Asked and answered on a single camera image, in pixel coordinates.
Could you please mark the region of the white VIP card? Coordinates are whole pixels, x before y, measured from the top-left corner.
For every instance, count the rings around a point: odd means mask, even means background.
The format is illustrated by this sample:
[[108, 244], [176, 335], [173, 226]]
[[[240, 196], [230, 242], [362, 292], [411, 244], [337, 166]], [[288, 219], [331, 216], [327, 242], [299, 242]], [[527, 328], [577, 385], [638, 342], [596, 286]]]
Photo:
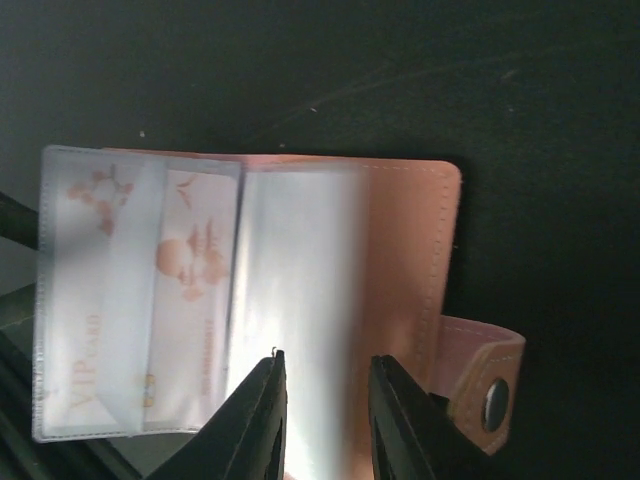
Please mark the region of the white VIP card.
[[36, 437], [199, 430], [224, 397], [239, 167], [105, 156], [47, 171]]

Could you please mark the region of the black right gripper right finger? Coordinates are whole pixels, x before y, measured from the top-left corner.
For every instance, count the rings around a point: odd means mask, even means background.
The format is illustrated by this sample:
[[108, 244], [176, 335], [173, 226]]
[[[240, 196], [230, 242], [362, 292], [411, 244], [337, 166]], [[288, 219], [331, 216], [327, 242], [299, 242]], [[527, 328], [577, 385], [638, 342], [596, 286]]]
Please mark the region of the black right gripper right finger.
[[493, 477], [489, 456], [390, 355], [371, 359], [368, 405], [376, 479]]

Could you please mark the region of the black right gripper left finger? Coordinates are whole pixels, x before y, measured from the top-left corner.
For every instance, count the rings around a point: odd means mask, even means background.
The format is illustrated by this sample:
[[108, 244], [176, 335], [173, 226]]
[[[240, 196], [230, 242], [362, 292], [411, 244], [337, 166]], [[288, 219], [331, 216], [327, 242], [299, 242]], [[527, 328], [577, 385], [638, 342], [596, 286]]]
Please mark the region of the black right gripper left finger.
[[261, 359], [186, 446], [179, 479], [282, 479], [287, 424], [284, 352]]

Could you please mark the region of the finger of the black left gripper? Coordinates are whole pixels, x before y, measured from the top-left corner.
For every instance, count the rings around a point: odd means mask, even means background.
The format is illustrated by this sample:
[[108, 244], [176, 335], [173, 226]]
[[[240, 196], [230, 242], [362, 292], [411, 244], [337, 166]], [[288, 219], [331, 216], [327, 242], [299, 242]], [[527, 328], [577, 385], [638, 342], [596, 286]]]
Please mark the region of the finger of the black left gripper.
[[31, 250], [39, 244], [38, 213], [0, 193], [0, 236]]

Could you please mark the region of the pink leather card holder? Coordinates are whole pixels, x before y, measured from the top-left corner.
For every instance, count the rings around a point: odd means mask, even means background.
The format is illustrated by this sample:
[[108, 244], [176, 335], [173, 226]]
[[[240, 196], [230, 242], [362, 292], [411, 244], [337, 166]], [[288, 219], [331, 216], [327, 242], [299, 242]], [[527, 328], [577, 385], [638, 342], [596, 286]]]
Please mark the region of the pink leather card holder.
[[[442, 312], [461, 174], [404, 159], [189, 154], [50, 146], [55, 160], [166, 158], [240, 169], [223, 373], [224, 397], [277, 350], [287, 363], [284, 473], [289, 479], [370, 479], [368, 363], [390, 355], [485, 454], [506, 442], [524, 338]], [[39, 442], [136, 437], [32, 435]]]

